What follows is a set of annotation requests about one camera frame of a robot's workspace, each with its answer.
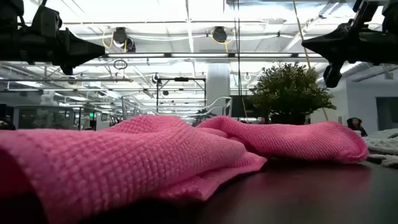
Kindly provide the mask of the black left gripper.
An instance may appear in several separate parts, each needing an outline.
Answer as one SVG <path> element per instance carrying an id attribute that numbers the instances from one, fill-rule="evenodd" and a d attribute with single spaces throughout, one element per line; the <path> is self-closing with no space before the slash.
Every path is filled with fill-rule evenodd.
<path id="1" fill-rule="evenodd" d="M 57 30 L 55 37 L 21 29 L 15 32 L 15 61 L 55 63 L 60 65 L 65 75 L 73 75 L 72 66 L 79 66 L 104 54 L 102 45 L 80 39 L 68 28 Z"/>

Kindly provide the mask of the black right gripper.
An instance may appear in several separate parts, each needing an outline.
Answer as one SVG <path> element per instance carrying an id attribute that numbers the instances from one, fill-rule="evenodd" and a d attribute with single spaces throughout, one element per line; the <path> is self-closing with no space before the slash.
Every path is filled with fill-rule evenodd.
<path id="1" fill-rule="evenodd" d="M 323 73 L 327 88 L 337 87 L 342 77 L 343 64 L 337 62 L 397 65 L 397 33 L 371 30 L 364 24 L 339 24 L 328 34 L 303 40 L 302 46 L 329 61 Z"/>

